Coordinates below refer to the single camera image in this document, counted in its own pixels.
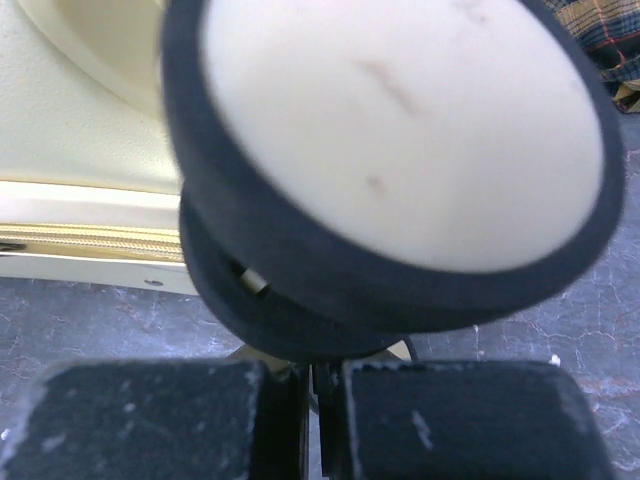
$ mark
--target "zipper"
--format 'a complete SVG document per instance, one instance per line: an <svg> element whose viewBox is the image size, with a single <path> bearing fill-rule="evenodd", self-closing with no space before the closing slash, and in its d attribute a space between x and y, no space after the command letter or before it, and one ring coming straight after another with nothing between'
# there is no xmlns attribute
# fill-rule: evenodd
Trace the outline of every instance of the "zipper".
<svg viewBox="0 0 640 480"><path fill-rule="evenodd" d="M0 225L0 245L7 250L76 251L83 257L140 258L182 262L177 230L102 227L95 225Z"/></svg>

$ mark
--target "plaid fabric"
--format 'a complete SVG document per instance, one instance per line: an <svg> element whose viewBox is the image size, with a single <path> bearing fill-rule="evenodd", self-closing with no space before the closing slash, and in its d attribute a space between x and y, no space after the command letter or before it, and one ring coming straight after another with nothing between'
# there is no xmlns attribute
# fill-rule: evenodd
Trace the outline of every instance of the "plaid fabric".
<svg viewBox="0 0 640 480"><path fill-rule="evenodd" d="M543 0L625 112L640 112L640 0Z"/></svg>

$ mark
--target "round object with black edge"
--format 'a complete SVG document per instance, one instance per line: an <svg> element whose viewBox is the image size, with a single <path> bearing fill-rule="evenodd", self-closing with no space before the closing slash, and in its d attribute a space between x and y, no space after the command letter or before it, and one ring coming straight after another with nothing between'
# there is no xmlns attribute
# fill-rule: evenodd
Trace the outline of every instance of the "round object with black edge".
<svg viewBox="0 0 640 480"><path fill-rule="evenodd" d="M209 237L185 195L180 232L189 273L205 304L231 332L252 347L301 363L367 357L402 340L327 320L267 288L245 283L243 269Z"/></svg>
<svg viewBox="0 0 640 480"><path fill-rule="evenodd" d="M495 320L568 286L617 225L615 112L535 0L171 2L162 56L203 229L322 317Z"/></svg>

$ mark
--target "gray floor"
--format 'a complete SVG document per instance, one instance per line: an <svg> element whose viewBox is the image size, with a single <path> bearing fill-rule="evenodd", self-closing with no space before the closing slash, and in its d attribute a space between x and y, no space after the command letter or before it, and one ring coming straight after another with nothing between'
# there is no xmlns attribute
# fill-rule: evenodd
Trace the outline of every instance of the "gray floor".
<svg viewBox="0 0 640 480"><path fill-rule="evenodd" d="M534 309L477 330L421 336L416 344L422 358L560 362L587 392L619 478L631 480L640 478L640 116L624 117L623 130L626 212L598 265ZM2 279L0 434L11 428L29 380L55 362L224 356L239 345L197 298ZM317 441L311 463L318 478Z"/></svg>

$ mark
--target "floor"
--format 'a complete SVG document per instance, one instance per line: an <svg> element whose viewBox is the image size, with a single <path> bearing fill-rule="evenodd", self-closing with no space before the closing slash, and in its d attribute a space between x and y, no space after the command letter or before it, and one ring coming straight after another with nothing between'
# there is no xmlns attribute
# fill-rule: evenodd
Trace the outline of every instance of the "floor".
<svg viewBox="0 0 640 480"><path fill-rule="evenodd" d="M561 364L588 394L620 480L640 478L640 116L622 119L628 199L603 259L563 295L499 323L415 338L422 358ZM197 298L0 280L0 438L29 380L90 357L224 356L240 342ZM317 435L317 420L312 425ZM319 478L317 440L312 478Z"/></svg>

